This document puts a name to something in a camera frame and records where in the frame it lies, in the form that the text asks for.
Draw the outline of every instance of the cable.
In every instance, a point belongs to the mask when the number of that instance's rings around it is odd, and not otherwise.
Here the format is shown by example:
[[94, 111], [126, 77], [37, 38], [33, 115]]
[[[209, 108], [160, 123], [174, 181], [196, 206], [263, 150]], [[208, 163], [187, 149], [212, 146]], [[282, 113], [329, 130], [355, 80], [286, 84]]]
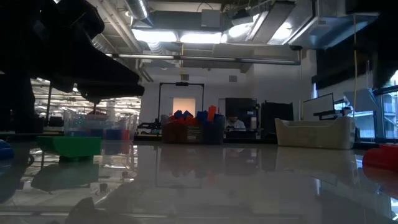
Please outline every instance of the cable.
[[355, 79], [354, 79], [354, 111], [353, 118], [355, 118], [356, 108], [356, 78], [358, 77], [358, 56], [356, 51], [356, 16], [354, 15], [354, 66], [355, 66]]
[[198, 8], [197, 8], [197, 12], [199, 11], [199, 8], [200, 8], [200, 6], [201, 6], [202, 4], [206, 4], [206, 5], [208, 5], [212, 10], [214, 10], [213, 7], [212, 7], [210, 4], [208, 4], [207, 2], [202, 2], [202, 3], [199, 4], [199, 6], [198, 6]]

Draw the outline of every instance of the green tray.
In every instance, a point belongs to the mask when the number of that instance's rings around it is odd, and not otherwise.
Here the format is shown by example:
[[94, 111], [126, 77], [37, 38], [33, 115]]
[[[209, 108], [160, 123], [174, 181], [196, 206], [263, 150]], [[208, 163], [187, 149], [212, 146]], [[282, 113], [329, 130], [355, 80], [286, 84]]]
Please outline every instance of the green tray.
[[101, 154], [100, 137], [37, 136], [37, 144], [44, 152], [68, 158]]

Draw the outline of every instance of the white storage bin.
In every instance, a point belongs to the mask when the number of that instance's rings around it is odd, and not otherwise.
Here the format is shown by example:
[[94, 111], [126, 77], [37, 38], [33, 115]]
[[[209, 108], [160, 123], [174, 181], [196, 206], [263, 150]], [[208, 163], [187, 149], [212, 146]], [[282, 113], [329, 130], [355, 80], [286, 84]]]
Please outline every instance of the white storage bin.
[[282, 121], [275, 119], [278, 145], [351, 149], [355, 138], [355, 119], [340, 117], [334, 121]]

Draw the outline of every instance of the table surface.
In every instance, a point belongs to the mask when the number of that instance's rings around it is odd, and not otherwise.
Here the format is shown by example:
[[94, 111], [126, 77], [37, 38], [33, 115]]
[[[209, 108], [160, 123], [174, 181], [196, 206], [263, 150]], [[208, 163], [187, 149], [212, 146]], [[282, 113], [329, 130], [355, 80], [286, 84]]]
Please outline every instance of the table surface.
[[104, 142], [93, 162], [59, 164], [58, 156], [46, 154], [41, 167], [42, 152], [34, 143], [12, 147], [21, 152], [19, 161], [26, 160], [24, 152], [35, 161], [29, 167], [0, 164], [0, 223], [397, 219], [398, 178], [362, 167], [364, 151]]

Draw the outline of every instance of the person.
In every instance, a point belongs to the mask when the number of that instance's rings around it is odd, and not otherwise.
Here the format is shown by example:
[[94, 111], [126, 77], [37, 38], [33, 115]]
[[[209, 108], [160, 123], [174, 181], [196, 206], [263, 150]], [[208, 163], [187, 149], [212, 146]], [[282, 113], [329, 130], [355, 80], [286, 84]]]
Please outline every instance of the person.
[[245, 131], [245, 129], [246, 129], [243, 121], [240, 121], [238, 119], [238, 113], [236, 111], [232, 112], [228, 116], [228, 119], [225, 122], [225, 128], [239, 129], [237, 131]]

